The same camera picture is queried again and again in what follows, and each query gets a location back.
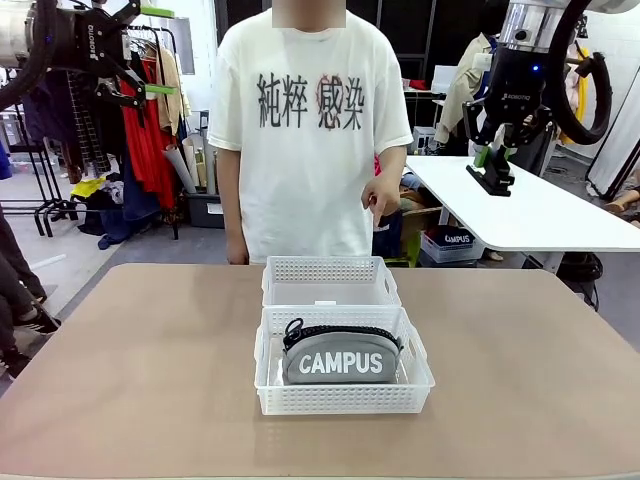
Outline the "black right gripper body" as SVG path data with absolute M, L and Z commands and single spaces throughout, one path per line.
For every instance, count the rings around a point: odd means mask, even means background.
M 516 124 L 541 104 L 547 54 L 499 47 L 493 58 L 484 110 L 491 125 Z

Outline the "person's left hand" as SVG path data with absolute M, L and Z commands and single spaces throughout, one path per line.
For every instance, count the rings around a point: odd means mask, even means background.
M 400 206 L 399 180 L 384 173 L 375 176 L 365 185 L 361 202 L 378 227 L 384 216 L 393 214 Z

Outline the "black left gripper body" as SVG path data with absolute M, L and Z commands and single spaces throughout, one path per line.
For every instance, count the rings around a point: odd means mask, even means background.
M 101 9 L 74 10 L 74 35 L 80 69 L 93 75 L 117 75 L 128 67 L 123 29 Z

